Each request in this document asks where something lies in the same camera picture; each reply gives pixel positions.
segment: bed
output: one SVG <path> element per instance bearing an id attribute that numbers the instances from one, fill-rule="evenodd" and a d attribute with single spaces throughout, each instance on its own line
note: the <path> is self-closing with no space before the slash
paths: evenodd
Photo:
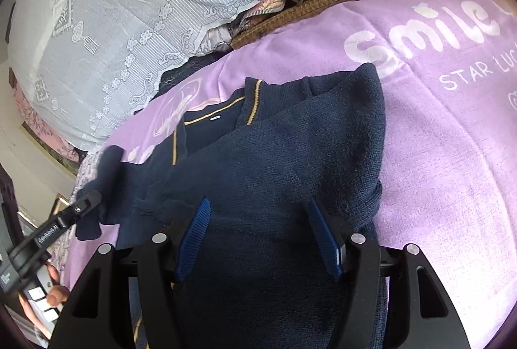
<path id="1" fill-rule="evenodd" d="M 199 70 L 123 123 L 106 142 L 142 163 L 181 115 L 228 99 L 247 76 L 280 84 L 372 61 L 387 132 L 375 219 L 382 245 L 417 243 L 443 281 L 472 349 L 494 337 L 517 300 L 515 0 L 361 0 L 276 29 Z M 78 186 L 95 176 L 98 154 Z M 102 241 L 70 233 L 62 271 L 73 286 Z"/>

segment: pink floral fabric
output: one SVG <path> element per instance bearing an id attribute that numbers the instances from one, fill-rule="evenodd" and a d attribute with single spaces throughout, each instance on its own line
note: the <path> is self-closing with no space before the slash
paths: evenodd
<path id="1" fill-rule="evenodd" d="M 73 146 L 59 136 L 58 133 L 36 113 L 25 98 L 18 83 L 16 83 L 14 87 L 14 95 L 16 107 L 22 119 L 37 137 L 61 156 L 71 161 L 79 162 L 79 155 L 74 151 Z"/>

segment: metal screw head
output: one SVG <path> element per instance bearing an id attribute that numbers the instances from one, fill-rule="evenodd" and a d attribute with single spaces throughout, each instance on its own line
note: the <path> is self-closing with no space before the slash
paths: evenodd
<path id="1" fill-rule="evenodd" d="M 417 255 L 420 253 L 420 248 L 416 244 L 408 244 L 406 250 L 409 254 Z"/>
<path id="2" fill-rule="evenodd" d="M 362 234 L 359 234 L 359 233 L 352 234 L 350 239 L 355 244 L 364 244 L 366 242 L 366 237 L 364 235 L 362 235 Z"/>
<path id="3" fill-rule="evenodd" d="M 162 232 L 153 235 L 153 242 L 155 242 L 156 244 L 164 242 L 165 240 L 167 240 L 167 236 Z"/>
<path id="4" fill-rule="evenodd" d="M 111 251 L 111 244 L 108 244 L 108 243 L 101 244 L 97 251 L 101 254 L 108 254 Z"/>

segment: gold stripe trim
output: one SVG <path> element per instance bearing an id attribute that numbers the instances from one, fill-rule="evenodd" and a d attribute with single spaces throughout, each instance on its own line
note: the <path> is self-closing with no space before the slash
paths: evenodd
<path id="1" fill-rule="evenodd" d="M 222 109 L 219 109 L 219 110 L 215 110 L 213 112 L 211 112 L 210 114 L 205 114 L 204 116 L 200 117 L 200 118 L 197 118 L 197 119 L 194 119 L 194 120 L 190 120 L 190 122 L 185 122 L 185 125 L 191 125 L 192 123 L 196 123 L 196 122 L 199 122 L 200 120 L 203 120 L 203 119 L 206 119 L 206 118 L 210 118 L 212 117 L 214 114 L 217 114 L 223 110 L 226 110 L 228 108 L 230 108 L 231 106 L 233 106 L 235 103 L 239 102 L 239 101 L 242 101 L 244 100 L 244 97 L 239 97 L 237 99 L 235 99 L 233 102 L 231 102 L 230 104 L 228 104 L 227 106 L 223 107 Z"/>
<path id="2" fill-rule="evenodd" d="M 257 110 L 259 108 L 259 88 L 260 83 L 262 83 L 262 80 L 259 79 L 257 81 L 257 84 L 255 84 L 255 100 L 253 101 L 253 108 L 251 109 L 250 117 L 248 119 L 248 122 L 246 125 L 251 125 L 253 123 L 253 119 L 255 118 L 255 115 L 257 114 Z"/>
<path id="3" fill-rule="evenodd" d="M 140 332 L 140 324 L 141 324 L 141 322 L 142 322 L 142 315 L 140 315 L 140 318 L 136 322 L 136 326 L 134 328 L 133 340 L 134 340 L 135 343 L 138 340 L 138 333 Z"/>
<path id="4" fill-rule="evenodd" d="M 178 134 L 175 130 L 172 133 L 172 165 L 175 166 L 178 159 Z"/>

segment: white button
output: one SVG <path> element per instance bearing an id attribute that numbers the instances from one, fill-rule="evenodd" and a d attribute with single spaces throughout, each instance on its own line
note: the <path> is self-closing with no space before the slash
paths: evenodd
<path id="1" fill-rule="evenodd" d="M 48 322 L 57 320 L 59 318 L 58 312 L 54 309 L 45 311 L 43 315 L 45 316 L 45 320 L 47 320 Z"/>
<path id="2" fill-rule="evenodd" d="M 45 292 L 40 287 L 29 289 L 29 295 L 34 301 L 38 301 L 38 299 L 45 298 Z"/>
<path id="3" fill-rule="evenodd" d="M 47 302 L 46 299 L 42 299 L 41 301 L 38 301 L 36 303 L 36 305 L 38 306 L 38 308 L 41 311 L 47 311 L 47 310 L 50 310 L 52 308 L 50 305 L 48 305 L 48 302 Z"/>

